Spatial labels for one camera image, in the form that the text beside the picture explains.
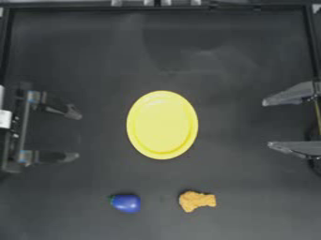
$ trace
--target black tray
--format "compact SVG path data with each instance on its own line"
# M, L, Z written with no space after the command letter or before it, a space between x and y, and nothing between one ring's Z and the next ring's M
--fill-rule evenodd
M32 116L28 148L82 157L3 182L1 240L320 238L320 178L266 147L304 139L312 105L261 107L318 76L310 7L22 6L4 16L4 85L32 82L84 119ZM194 146L165 162L126 132L131 104L153 90L185 96L199 117ZM217 208L185 214L185 189L214 193ZM139 214L108 206L122 192L141 195Z

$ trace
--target toy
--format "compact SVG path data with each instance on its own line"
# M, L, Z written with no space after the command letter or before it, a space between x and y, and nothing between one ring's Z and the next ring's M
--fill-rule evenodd
M215 207L215 196L213 194L187 191L179 196L179 204L186 213L191 213L201 206Z
M110 204L125 213L141 211L141 198L135 195L112 195L110 196Z

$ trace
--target blue toy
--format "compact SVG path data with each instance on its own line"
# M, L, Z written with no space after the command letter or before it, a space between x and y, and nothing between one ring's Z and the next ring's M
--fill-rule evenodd
M135 195L110 196L111 206L125 213L138 213L141 211L141 198Z

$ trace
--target plate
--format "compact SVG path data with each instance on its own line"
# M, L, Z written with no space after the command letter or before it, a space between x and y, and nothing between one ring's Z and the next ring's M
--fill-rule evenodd
M170 159L191 147L198 118L189 101L170 91L155 91L134 103L127 133L135 149L154 159Z

